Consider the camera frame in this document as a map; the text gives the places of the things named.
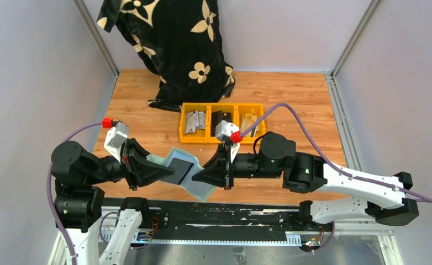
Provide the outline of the green leather card holder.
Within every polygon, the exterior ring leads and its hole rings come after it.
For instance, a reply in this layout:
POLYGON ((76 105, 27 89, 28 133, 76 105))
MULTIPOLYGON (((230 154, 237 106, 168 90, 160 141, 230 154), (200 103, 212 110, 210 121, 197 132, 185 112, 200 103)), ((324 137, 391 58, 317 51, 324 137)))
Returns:
POLYGON ((199 160, 195 155, 185 150, 173 147, 166 157, 150 154, 146 159, 173 169, 174 173, 161 179, 160 182, 180 186, 199 202, 205 203, 216 189, 214 185, 192 179, 195 174, 203 170, 203 167, 199 164, 199 160))

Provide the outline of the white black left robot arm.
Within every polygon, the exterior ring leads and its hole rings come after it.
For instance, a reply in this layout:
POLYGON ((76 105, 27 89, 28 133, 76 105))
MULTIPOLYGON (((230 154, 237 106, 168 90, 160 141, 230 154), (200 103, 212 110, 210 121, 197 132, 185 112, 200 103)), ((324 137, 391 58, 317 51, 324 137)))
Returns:
POLYGON ((99 184, 123 179, 136 190, 174 173, 169 167, 149 161, 135 139, 124 141, 118 157, 102 158, 78 142, 65 141, 54 149, 51 162, 56 190, 52 207, 71 254, 68 264, 123 264, 131 247, 147 245, 158 229, 168 227, 167 212, 150 209, 145 198, 125 198, 106 249, 99 251, 105 196, 99 184))

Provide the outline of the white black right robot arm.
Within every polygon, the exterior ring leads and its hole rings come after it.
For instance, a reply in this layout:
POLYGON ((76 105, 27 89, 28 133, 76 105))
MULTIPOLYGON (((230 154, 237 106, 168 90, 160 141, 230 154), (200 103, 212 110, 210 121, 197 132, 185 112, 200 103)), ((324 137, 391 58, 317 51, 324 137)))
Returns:
POLYGON ((260 136, 255 145, 257 153, 237 155, 232 146, 219 144, 192 179, 230 190, 236 178, 281 178, 283 188, 294 193, 343 194, 342 199, 300 203, 297 223, 307 231, 318 224, 351 219, 405 226, 419 216, 417 201, 405 196, 404 190, 413 185, 407 172, 377 176, 328 164, 320 156, 296 151, 294 141, 274 132, 260 136))

